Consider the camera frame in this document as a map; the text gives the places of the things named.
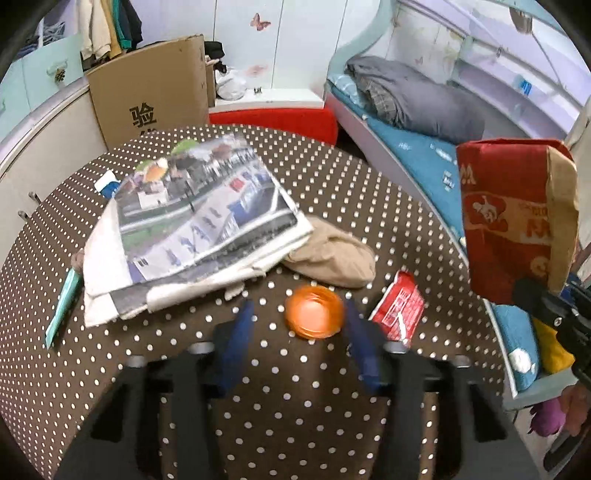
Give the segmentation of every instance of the teal cabinet door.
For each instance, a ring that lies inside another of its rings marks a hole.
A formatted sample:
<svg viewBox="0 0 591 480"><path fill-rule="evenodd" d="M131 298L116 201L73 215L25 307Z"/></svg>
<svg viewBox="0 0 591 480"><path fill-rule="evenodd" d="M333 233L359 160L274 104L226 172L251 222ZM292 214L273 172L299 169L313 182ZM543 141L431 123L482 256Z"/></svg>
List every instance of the teal cabinet door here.
<svg viewBox="0 0 591 480"><path fill-rule="evenodd" d="M10 65L0 83L0 141L30 112L21 59Z"/></svg>
<svg viewBox="0 0 591 480"><path fill-rule="evenodd" d="M23 57L22 69L31 110L82 77L80 46L80 35L72 35Z"/></svg>

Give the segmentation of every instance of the polka dot tablecloth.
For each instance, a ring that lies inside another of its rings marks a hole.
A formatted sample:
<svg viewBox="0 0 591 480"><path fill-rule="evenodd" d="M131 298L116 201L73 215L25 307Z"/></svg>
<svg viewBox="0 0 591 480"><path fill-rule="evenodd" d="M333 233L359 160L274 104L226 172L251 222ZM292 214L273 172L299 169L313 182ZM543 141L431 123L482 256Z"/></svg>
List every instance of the polka dot tablecloth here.
<svg viewBox="0 0 591 480"><path fill-rule="evenodd" d="M183 138L243 134L300 209L352 232L376 255L376 278L365 288L336 288L368 310L395 273L412 272L427 304L413 348L432 358L464 354L483 380L502 391L503 360L467 268L428 207L363 161L299 135L253 127L157 132L115 149L68 178L19 234L1 273L0 412L21 449L51 478L85 417L130 355L171 356L233 318L243 297L255 302L254 334L242 382L212 404L231 480L368 478L386 422L387 401L367 395L342 335L302 340L284 321L286 298L315 284L285 267L248 281L242 297L223 293L129 321L86 329L80 300L61 328L56 349L44 348L70 257L82 247L106 205L93 183L112 169L119 178L143 158L165 155ZM163 475L176 475L175 425L161 399ZM421 454L431 475L437 444L437 401L426 395Z"/></svg>

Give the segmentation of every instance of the purple cloth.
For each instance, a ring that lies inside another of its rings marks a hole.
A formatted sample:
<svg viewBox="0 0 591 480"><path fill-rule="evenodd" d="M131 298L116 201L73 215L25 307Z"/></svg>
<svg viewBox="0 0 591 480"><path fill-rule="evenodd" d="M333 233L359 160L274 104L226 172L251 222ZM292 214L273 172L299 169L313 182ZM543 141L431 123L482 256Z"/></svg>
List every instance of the purple cloth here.
<svg viewBox="0 0 591 480"><path fill-rule="evenodd" d="M530 433L536 432L541 437L549 437L558 433L566 421L566 415L560 408L558 398L534 405L530 413L533 415Z"/></svg>

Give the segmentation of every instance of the white plastic bag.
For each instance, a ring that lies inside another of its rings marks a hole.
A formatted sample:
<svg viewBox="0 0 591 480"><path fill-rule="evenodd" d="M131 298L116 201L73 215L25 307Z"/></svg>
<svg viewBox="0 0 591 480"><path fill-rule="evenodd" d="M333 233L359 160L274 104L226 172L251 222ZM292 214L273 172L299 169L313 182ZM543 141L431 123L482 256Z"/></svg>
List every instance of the white plastic bag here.
<svg viewBox="0 0 591 480"><path fill-rule="evenodd" d="M224 100L238 100L246 93L246 79L238 70L228 69L224 75L216 70L217 94Z"/></svg>

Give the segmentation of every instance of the orange lid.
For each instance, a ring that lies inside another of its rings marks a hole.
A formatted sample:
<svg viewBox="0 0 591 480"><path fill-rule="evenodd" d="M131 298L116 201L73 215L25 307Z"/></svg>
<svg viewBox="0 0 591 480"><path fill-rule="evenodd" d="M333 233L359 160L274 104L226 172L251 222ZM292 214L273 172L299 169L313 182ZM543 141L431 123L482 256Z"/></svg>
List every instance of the orange lid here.
<svg viewBox="0 0 591 480"><path fill-rule="evenodd" d="M343 303L324 287L302 287L287 300L285 318L303 338L328 338L343 326Z"/></svg>

